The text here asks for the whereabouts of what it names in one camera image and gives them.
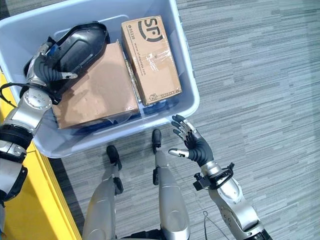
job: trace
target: cardboard box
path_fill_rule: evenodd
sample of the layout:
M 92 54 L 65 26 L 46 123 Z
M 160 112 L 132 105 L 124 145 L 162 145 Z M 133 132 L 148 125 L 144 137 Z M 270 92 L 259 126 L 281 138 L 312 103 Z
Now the cardboard box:
M 150 105 L 181 93 L 161 16 L 123 22 L 121 31 L 143 104 Z
M 118 42 L 106 46 L 103 56 L 63 94 L 62 101 L 53 106 L 53 111 L 61 129 L 89 126 L 106 119 L 123 120 L 139 112 L 124 54 Z

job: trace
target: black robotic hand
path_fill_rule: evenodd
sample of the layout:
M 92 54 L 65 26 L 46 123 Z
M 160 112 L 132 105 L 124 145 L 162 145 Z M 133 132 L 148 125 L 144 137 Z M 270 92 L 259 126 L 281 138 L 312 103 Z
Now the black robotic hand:
M 212 150 L 207 141 L 201 136 L 198 130 L 183 116 L 172 116 L 172 125 L 177 129 L 173 132 L 183 141 L 188 150 L 172 148 L 169 154 L 191 159 L 198 163 L 199 167 L 214 159 Z

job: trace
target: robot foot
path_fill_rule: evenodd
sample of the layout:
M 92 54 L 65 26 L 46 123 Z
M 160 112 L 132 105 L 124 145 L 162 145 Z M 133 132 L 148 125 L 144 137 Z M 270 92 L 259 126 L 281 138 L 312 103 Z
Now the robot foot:
M 106 154 L 110 159 L 110 163 L 118 166 L 118 170 L 122 169 L 122 164 L 120 162 L 119 154 L 115 146 L 110 145 L 106 148 Z
M 161 148 L 161 131 L 159 129 L 155 129 L 152 132 L 152 150 L 153 153 L 156 154 L 157 149 Z

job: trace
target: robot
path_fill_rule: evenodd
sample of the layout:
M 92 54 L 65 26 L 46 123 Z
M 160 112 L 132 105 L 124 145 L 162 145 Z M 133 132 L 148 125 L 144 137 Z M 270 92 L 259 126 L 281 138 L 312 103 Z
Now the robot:
M 46 63 L 52 42 L 43 44 L 31 59 L 26 84 L 20 84 L 18 106 L 0 125 L 0 233 L 4 231 L 5 202 L 19 194 L 28 170 L 23 166 L 26 150 L 44 114 L 57 103 L 50 90 L 50 83 L 62 79 L 75 79 L 74 72 L 61 72 Z M 169 154 L 196 162 L 201 173 L 195 175 L 193 184 L 197 191 L 208 190 L 212 201 L 236 240 L 271 240 L 254 208 L 244 198 L 240 184 L 233 178 L 233 167 L 222 168 L 213 157 L 213 152 L 199 131 L 184 117 L 172 117 L 173 130 L 184 141 L 187 149 L 170 149 Z M 155 154 L 153 183 L 159 188 L 160 229 L 134 233 L 127 239 L 188 240 L 190 221 L 180 188 L 169 169 L 161 150 L 161 132 L 152 133 L 152 148 Z M 115 234 L 115 195 L 123 191 L 119 178 L 122 168 L 117 149 L 107 148 L 112 169 L 107 171 L 96 188 L 88 206 L 83 228 L 84 240 L 111 240 Z

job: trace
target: black cable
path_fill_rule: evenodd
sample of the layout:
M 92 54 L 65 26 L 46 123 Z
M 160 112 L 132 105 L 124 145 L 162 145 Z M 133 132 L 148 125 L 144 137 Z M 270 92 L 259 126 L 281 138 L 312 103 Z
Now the black cable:
M 225 235 L 225 233 L 220 229 L 220 227 L 218 227 L 217 224 L 215 224 L 209 217 L 208 217 L 208 212 L 207 211 L 203 211 L 203 215 L 204 215 L 204 219 L 203 219 L 203 226 L 204 226 L 204 237 L 205 240 L 208 240 L 207 237 L 207 227 L 206 227 L 206 219 L 208 219 L 213 225 L 216 226 L 217 229 L 219 229 L 219 231 L 223 234 L 223 236 L 225 236 L 226 239 L 230 240 L 227 235 Z

